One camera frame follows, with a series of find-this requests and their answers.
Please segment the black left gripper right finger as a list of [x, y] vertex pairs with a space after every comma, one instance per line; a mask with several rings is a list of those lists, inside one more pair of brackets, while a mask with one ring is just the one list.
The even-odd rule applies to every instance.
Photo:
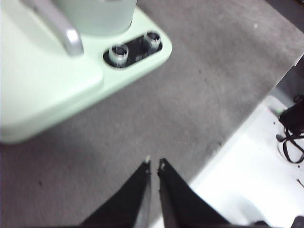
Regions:
[[157, 171], [162, 216], [166, 228], [236, 228], [199, 197], [167, 159]]

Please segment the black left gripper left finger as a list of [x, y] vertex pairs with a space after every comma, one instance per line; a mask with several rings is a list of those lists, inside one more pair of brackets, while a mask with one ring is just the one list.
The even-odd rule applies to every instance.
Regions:
[[82, 228], [146, 228], [151, 204], [151, 159], [146, 159], [103, 205], [89, 215]]

